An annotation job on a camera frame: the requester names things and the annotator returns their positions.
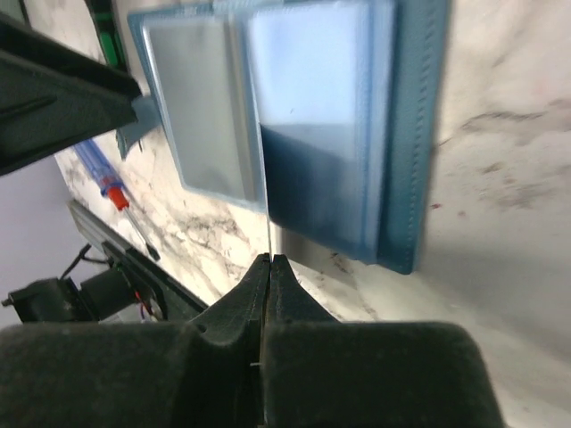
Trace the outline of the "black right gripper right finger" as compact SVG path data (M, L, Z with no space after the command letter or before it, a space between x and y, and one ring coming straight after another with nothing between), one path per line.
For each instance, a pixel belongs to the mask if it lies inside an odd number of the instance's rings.
M270 266L262 345L270 427L501 427L480 349L445 322L343 323Z

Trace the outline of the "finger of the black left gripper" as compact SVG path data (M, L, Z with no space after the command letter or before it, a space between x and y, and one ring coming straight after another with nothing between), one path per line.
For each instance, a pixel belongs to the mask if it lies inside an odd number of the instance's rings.
M1 173L136 120L129 74L1 16Z

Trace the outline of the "silver credit card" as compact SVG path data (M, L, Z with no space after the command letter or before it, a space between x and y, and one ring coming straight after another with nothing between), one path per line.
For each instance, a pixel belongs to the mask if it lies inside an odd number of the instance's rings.
M153 20L142 33L181 184L259 209L259 132L236 22L219 17Z

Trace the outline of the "blue leather card holder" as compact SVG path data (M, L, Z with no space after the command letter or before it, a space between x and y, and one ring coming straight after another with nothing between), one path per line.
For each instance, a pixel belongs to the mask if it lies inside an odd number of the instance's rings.
M233 20L252 94L253 19L270 221L349 259L417 264L451 3L210 1L144 9L128 26L154 92L148 21ZM253 117L255 107L252 98Z

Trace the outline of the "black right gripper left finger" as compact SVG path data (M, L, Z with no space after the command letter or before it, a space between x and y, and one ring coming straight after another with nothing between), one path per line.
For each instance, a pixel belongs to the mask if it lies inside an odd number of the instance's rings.
M191 320L1 332L4 427L256 427L269 256Z

